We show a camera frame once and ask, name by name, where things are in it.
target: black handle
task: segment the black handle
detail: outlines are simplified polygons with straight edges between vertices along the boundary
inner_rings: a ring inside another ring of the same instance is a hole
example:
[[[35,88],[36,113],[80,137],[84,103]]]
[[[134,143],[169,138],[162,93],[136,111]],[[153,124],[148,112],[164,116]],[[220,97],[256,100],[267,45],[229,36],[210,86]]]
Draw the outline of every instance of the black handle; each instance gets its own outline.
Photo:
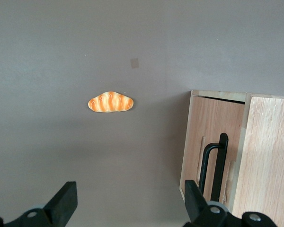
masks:
[[[209,154],[211,150],[218,149],[216,167],[213,177],[213,189],[211,195],[212,201],[219,201],[220,198],[225,159],[227,153],[227,145],[228,145],[228,136],[226,133],[222,133],[220,135],[219,143],[210,143],[204,149],[202,165],[201,165],[200,183],[199,183],[199,189],[202,194],[204,193]]]

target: bread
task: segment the bread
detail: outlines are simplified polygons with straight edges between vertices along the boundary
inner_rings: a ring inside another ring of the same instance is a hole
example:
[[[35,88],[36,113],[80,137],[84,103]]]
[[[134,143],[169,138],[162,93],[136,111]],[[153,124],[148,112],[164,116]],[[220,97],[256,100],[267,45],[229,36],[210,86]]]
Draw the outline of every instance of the bread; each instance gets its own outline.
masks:
[[[133,100],[114,91],[105,92],[89,101],[89,108],[95,112],[110,113],[127,111],[133,106]]]

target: light wood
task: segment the light wood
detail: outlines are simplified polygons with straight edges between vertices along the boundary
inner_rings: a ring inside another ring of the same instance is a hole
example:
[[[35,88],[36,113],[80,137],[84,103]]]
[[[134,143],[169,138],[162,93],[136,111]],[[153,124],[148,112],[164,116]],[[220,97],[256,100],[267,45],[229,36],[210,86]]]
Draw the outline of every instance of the light wood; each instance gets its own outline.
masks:
[[[251,99],[232,213],[247,210],[284,226],[284,99]]]
[[[218,142],[222,132],[228,134],[231,145],[220,202],[239,218],[246,211],[257,211],[284,226],[284,96],[192,91],[180,181],[183,198],[185,180],[198,181],[202,149]],[[214,163],[210,160],[208,167],[204,191],[207,200]]]
[[[236,160],[243,111],[243,104],[197,96],[193,98],[191,114],[193,121],[189,122],[190,132],[188,132],[182,167],[181,190],[183,193],[185,193],[185,180],[193,179],[196,182],[198,181],[200,149],[204,148],[204,145],[202,145],[204,137],[206,138],[206,143],[217,143],[219,142],[220,134],[223,132],[227,133],[230,142],[225,165],[228,166],[231,161]],[[212,191],[216,156],[217,150],[213,150],[209,157],[204,188],[204,197],[207,200],[210,199]],[[222,182],[221,202],[223,202],[225,194],[226,181],[227,177],[225,176]]]

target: cabinet door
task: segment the cabinet door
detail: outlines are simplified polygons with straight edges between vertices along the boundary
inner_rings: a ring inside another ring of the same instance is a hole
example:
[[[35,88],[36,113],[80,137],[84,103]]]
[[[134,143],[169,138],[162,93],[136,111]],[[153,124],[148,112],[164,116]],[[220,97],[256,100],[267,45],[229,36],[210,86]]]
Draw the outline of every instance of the cabinet door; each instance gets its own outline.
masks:
[[[198,96],[193,97],[191,104],[180,189],[185,194],[185,180],[195,180],[199,183],[205,146],[209,143],[218,143],[220,134],[225,132],[229,137],[229,144],[220,194],[220,202],[225,203],[228,168],[237,157],[244,104]],[[214,149],[211,151],[207,168],[204,188],[206,200],[210,200],[211,197],[216,157],[217,149]]]

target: screw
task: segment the screw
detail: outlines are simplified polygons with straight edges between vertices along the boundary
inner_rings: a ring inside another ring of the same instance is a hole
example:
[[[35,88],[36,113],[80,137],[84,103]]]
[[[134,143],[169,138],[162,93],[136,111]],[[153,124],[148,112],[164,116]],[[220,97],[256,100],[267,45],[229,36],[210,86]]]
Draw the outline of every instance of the screw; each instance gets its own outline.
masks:
[[[32,217],[34,217],[34,216],[36,216],[36,215],[37,215],[37,212],[32,211],[32,212],[30,212],[30,213],[27,215],[27,217],[28,217],[28,218],[32,218]]]
[[[261,221],[261,218],[257,214],[250,214],[249,218],[253,221]]]
[[[219,213],[221,212],[220,209],[217,208],[217,207],[211,207],[211,208],[210,208],[210,211],[211,211],[212,213],[214,213],[214,214],[219,214]]]

